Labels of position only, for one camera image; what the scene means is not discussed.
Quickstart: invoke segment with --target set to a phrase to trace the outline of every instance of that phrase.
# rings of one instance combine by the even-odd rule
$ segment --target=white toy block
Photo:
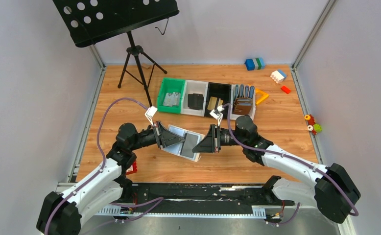
[[[276,70],[276,71],[271,73],[270,77],[276,83],[281,83],[281,82],[283,82],[287,78],[287,75],[283,71],[281,71],[281,70]]]

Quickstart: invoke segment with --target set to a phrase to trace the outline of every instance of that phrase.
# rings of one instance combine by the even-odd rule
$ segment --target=tripod
[[[121,78],[120,78],[120,82],[119,82],[119,85],[117,86],[118,88],[121,88],[121,83],[123,82],[123,78],[124,78],[124,73],[127,72],[130,76],[132,76],[136,81],[138,81],[140,84],[142,84],[144,86],[144,90],[146,91],[146,95],[147,95],[147,100],[149,101],[149,105],[152,106],[152,102],[151,102],[151,99],[150,99],[150,95],[149,95],[149,85],[150,85],[150,81],[151,81],[151,77],[153,75],[153,71],[154,71],[154,66],[156,65],[158,68],[160,68],[161,71],[163,71],[165,74],[167,74],[167,71],[164,70],[159,64],[157,64],[152,58],[150,58],[150,56],[148,56],[144,50],[143,50],[143,47],[139,46],[139,45],[135,45],[134,44],[134,40],[133,40],[133,36],[131,35],[131,31],[128,31],[127,32],[127,36],[128,36],[128,40],[130,41],[130,46],[129,48],[127,48],[127,58],[126,58],[126,61],[124,63],[124,68],[123,68],[123,72],[121,73]],[[140,59],[139,59],[139,54],[142,54],[144,55],[147,59],[149,59],[152,63],[153,63],[153,67],[152,67],[152,72],[150,74],[150,78],[149,78],[149,82],[146,84],[146,79],[144,78],[144,74],[143,74],[143,69],[142,69],[142,66],[140,64]],[[139,74],[140,74],[140,78],[142,79],[141,81],[138,80],[135,76],[133,76],[129,71],[127,71],[127,63],[128,63],[128,60],[130,59],[130,55],[133,55],[134,56],[134,59],[136,60],[136,65],[137,65],[137,68],[139,69]]]

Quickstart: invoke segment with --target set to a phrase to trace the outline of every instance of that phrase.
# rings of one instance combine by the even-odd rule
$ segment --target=gray floor
[[[289,219],[293,209],[285,209]],[[111,220],[107,216],[94,216],[80,234]],[[88,235],[339,235],[337,224],[329,221],[316,209],[300,209],[288,225],[278,228],[265,225],[258,219],[204,219],[143,217],[125,224],[110,224]]]

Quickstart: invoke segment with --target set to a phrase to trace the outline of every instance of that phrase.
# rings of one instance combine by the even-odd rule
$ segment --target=wooden table
[[[210,81],[228,84],[251,84],[270,96],[257,106],[254,123],[258,132],[273,141],[284,150],[308,161],[317,162],[316,155],[305,124],[302,108],[287,65],[267,65],[264,70],[247,71],[244,65],[164,65],[168,74],[155,69],[149,92],[153,104],[157,104],[157,95],[164,77]],[[123,66],[109,66],[104,77],[92,125],[86,141],[77,180],[81,180],[95,169],[102,161],[96,145],[96,134],[101,118],[115,99],[131,97],[148,105],[143,86],[125,75],[121,89],[117,88]],[[290,94],[280,90],[270,74],[281,69],[288,75],[282,84],[291,89]],[[139,77],[136,66],[128,70]],[[151,69],[144,69],[146,78]],[[112,107],[103,125],[100,143],[107,153],[115,141],[120,125],[133,123],[138,131],[149,125],[144,116],[144,109],[131,101],[120,101]],[[209,117],[196,117],[157,112],[153,121],[160,120],[167,127],[169,124],[191,131],[207,134],[210,124],[216,122]],[[138,172],[128,176],[133,182],[173,182],[173,183],[264,183],[272,175],[280,175],[289,180],[292,177],[279,170],[250,162],[239,146],[222,148],[220,153],[202,154],[197,163],[169,154],[150,146],[135,151]]]

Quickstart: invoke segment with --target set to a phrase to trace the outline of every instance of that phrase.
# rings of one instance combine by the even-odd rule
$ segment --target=tripod leg
[[[131,55],[130,53],[127,53],[127,58],[126,58],[126,62],[124,63],[123,72],[121,73],[120,82],[119,82],[119,85],[117,86],[118,88],[121,88],[121,83],[123,82],[124,73],[126,72],[126,68],[127,68],[128,60],[130,59],[130,55]]]
[[[160,68],[161,71],[163,71],[165,74],[167,74],[167,71],[164,70],[158,63],[156,63],[156,61],[154,61],[152,58],[150,58],[150,56],[148,56],[144,51],[142,52],[142,54],[143,54],[147,59],[149,59],[153,64],[155,64],[158,68]]]
[[[137,68],[139,69],[140,78],[142,78],[142,83],[144,86],[144,90],[146,91],[147,100],[149,101],[149,106],[152,106],[150,95],[149,95],[149,89],[146,84],[146,79],[144,78],[142,65],[140,64],[139,55],[135,55],[134,59],[136,59]]]

